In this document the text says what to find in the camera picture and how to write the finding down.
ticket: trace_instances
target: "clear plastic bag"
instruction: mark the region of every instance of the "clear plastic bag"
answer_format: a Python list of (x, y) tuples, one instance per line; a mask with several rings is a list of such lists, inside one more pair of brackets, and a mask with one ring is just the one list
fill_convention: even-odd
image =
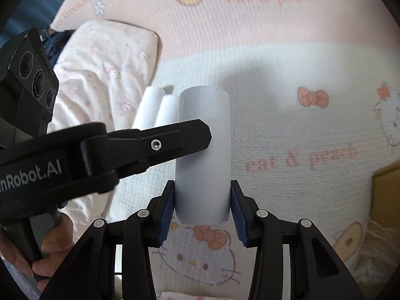
[(358, 284), (384, 285), (400, 263), (400, 228), (382, 228), (370, 221), (357, 267), (352, 272)]

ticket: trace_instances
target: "human hand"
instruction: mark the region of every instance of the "human hand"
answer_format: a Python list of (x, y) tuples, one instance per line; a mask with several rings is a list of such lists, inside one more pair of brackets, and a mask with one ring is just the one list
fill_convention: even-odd
[[(18, 248), (7, 238), (4, 230), (0, 229), (0, 253), (19, 271), (27, 277), (32, 277), (33, 272), (42, 277), (52, 277), (61, 262), (72, 249), (74, 225), (68, 215), (60, 213), (59, 224), (43, 240), (41, 249), (49, 254), (33, 263), (32, 267), (23, 257)], [(39, 281), (37, 287), (43, 291), (50, 279)]]

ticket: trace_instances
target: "screw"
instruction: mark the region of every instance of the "screw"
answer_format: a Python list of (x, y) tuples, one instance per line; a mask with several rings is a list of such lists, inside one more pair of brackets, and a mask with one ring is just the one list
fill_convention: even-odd
[(301, 220), (301, 225), (303, 227), (310, 228), (313, 224), (311, 223), (310, 220), (304, 219), (304, 220)]
[(146, 209), (141, 209), (138, 213), (137, 216), (140, 218), (145, 218), (149, 215), (149, 211)]
[(102, 226), (104, 226), (104, 221), (101, 220), (101, 219), (96, 220), (96, 221), (93, 223), (93, 225), (94, 225), (96, 228), (101, 228)]
[(159, 149), (161, 149), (161, 141), (160, 140), (153, 140), (151, 141), (151, 148), (154, 151), (158, 151)]
[(257, 211), (257, 215), (258, 215), (260, 218), (266, 218), (266, 217), (268, 216), (268, 212), (267, 212), (266, 210), (264, 210), (264, 209), (259, 209), (259, 210)]

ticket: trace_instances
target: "white paper roll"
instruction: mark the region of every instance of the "white paper roll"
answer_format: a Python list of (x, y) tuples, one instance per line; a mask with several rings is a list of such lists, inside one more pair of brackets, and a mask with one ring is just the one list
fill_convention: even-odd
[(174, 95), (165, 95), (162, 98), (154, 127), (174, 124), (178, 121), (179, 97)]
[(207, 150), (176, 160), (176, 216), (188, 224), (211, 226), (229, 218), (231, 194), (231, 111), (229, 95), (215, 87), (182, 92), (178, 122), (201, 119), (211, 131)]
[(158, 87), (147, 87), (137, 109), (133, 129), (147, 130), (153, 128), (165, 91)]

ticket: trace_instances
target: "navy blue cloth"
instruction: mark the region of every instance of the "navy blue cloth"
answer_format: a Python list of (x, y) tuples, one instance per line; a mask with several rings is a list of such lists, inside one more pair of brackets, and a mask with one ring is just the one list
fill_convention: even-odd
[(51, 24), (64, 0), (22, 0), (0, 35), (0, 47), (23, 31)]
[(73, 32), (74, 30), (66, 30), (61, 33), (49, 33), (49, 28), (46, 28), (41, 32), (41, 41), (52, 67), (55, 66), (61, 51)]

